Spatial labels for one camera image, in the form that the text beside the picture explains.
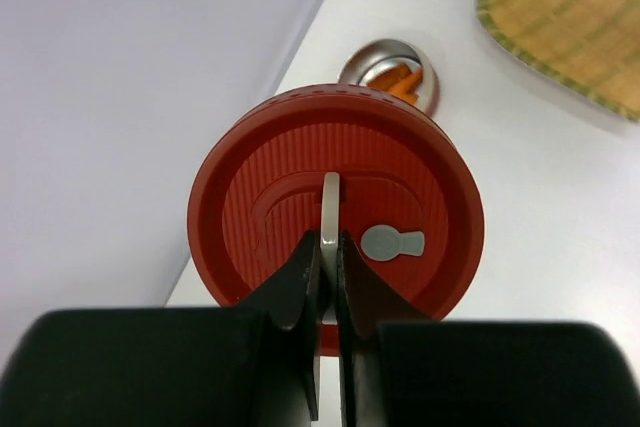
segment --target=silver bowl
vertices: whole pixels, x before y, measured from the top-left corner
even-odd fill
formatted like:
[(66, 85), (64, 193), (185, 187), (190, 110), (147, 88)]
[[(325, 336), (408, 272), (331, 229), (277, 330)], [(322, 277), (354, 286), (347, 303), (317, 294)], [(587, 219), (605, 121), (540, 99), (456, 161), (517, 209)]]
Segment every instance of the silver bowl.
[(365, 45), (347, 61), (338, 83), (366, 86), (381, 73), (400, 64), (407, 64), (412, 72), (423, 69), (422, 83), (414, 90), (418, 95), (415, 107), (427, 114), (436, 95), (436, 75), (429, 57), (407, 42), (380, 39)]

